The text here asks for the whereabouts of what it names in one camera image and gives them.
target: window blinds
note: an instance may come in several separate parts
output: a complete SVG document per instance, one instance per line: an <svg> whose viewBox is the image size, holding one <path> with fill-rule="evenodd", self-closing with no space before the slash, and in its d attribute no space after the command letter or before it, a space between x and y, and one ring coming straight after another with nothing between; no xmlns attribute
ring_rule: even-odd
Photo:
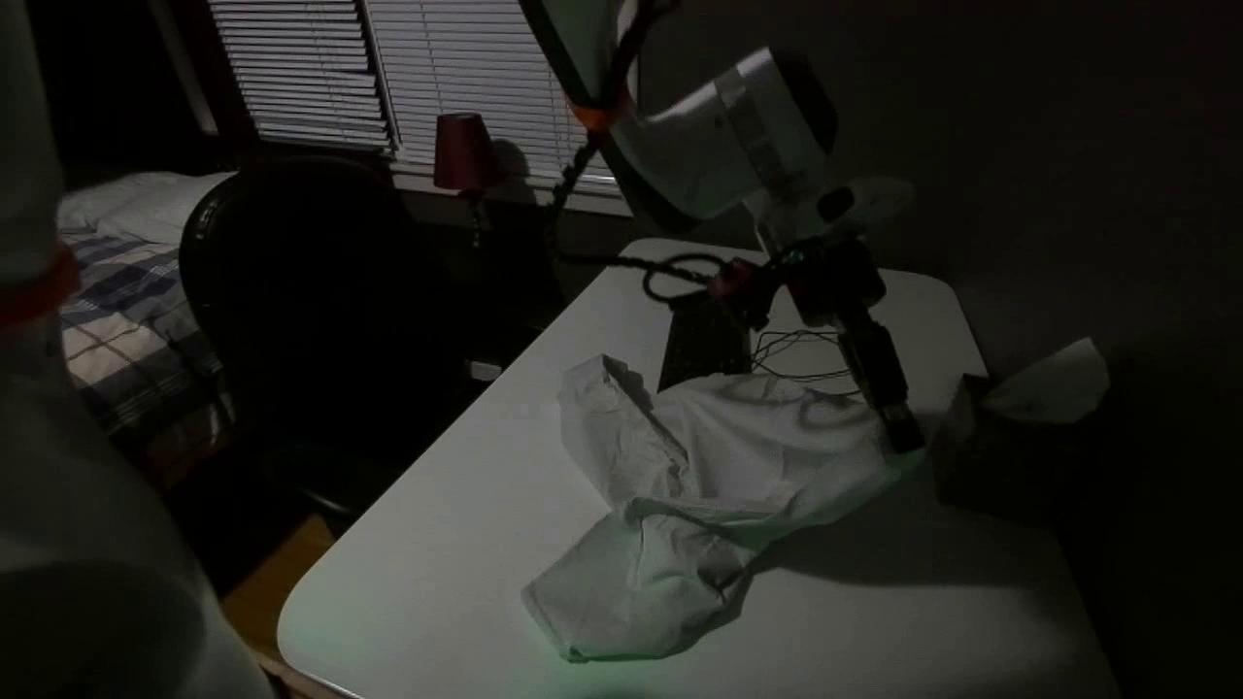
<svg viewBox="0 0 1243 699"><path fill-rule="evenodd" d="M389 147L353 0L208 0L208 10L265 141Z"/></svg>
<svg viewBox="0 0 1243 699"><path fill-rule="evenodd" d="M359 0L389 97L396 164L432 169L436 116L482 112L528 174L556 177L577 141L515 0Z"/></svg>

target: lamp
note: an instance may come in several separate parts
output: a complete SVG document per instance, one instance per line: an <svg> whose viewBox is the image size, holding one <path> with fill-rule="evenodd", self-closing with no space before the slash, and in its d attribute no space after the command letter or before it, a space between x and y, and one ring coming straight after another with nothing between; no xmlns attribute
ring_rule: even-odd
<svg viewBox="0 0 1243 699"><path fill-rule="evenodd" d="M442 112L436 116L436 185L457 191L475 213L475 250L482 243L485 213L482 195L485 185L501 184L501 167L494 154L489 128L479 112Z"/></svg>

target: white table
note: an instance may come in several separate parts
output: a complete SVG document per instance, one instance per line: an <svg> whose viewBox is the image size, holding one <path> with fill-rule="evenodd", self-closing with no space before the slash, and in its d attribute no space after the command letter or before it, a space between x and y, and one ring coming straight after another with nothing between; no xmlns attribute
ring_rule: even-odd
<svg viewBox="0 0 1243 699"><path fill-rule="evenodd" d="M637 240L637 255L697 243ZM952 286L886 270L925 422L984 374ZM331 546L279 612L279 651L369 699L1113 695L1052 534L942 507L928 470L757 569L740 618L670 659L567 664L519 605L603 511L560 448L561 367L608 352L647 389L669 309L603 270Z"/></svg>

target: bed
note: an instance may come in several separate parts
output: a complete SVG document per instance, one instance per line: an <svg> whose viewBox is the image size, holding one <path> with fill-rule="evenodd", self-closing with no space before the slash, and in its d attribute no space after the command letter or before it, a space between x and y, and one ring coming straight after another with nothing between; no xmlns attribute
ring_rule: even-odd
<svg viewBox="0 0 1243 699"><path fill-rule="evenodd" d="M224 174L141 169L56 204L56 238L81 264L81 286L60 306L68 380L160 489L229 444L222 362L177 284L183 224Z"/></svg>

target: plaid blanket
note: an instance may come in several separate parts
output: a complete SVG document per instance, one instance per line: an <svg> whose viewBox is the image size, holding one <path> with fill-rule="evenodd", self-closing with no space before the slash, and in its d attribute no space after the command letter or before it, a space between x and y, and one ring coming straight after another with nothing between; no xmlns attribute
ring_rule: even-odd
<svg viewBox="0 0 1243 699"><path fill-rule="evenodd" d="M148 479L172 485L229 418L222 366L177 284L177 253L142 238L60 228L81 292L60 306L76 397Z"/></svg>

